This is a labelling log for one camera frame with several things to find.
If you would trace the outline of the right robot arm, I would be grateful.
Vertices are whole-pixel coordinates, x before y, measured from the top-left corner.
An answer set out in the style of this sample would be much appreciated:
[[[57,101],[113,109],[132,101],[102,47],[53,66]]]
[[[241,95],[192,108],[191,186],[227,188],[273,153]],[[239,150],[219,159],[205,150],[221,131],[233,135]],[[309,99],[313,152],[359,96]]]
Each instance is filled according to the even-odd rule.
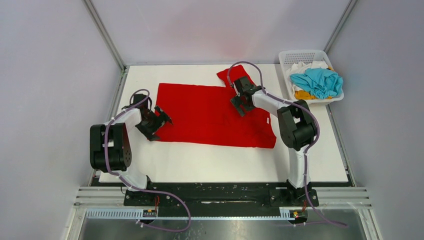
[[[247,76],[231,81],[235,96],[230,100],[243,117],[254,109],[262,109],[277,117],[280,137],[289,149],[289,184],[287,201],[293,206],[301,205],[311,191],[308,173],[308,150],[319,134],[316,119],[304,100],[290,102],[271,95],[263,86],[252,83]]]

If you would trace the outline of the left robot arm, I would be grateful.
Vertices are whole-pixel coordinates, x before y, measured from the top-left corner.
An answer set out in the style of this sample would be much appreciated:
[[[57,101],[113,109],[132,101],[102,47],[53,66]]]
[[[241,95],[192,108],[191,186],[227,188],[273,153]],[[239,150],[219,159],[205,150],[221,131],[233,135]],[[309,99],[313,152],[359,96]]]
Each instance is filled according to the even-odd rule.
[[[149,141],[158,141],[157,131],[165,124],[171,124],[171,117],[159,106],[152,106],[151,98],[134,93],[128,105],[111,120],[94,124],[89,129],[89,162],[94,170],[117,177],[130,191],[136,192],[136,199],[144,206],[152,204],[155,192],[148,187],[150,178],[132,167],[132,149],[129,133],[139,131]]]

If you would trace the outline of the red t-shirt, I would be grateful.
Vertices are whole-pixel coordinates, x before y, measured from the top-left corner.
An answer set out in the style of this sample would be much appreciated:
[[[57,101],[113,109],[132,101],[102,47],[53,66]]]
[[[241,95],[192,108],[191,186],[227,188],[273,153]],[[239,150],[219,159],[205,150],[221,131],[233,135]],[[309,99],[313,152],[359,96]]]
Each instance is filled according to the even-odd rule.
[[[229,147],[275,147],[277,138],[270,114],[260,108],[241,116],[231,103],[236,93],[229,82],[250,76],[237,65],[216,76],[224,86],[160,83],[158,105],[172,120],[156,134],[161,142],[180,142]]]

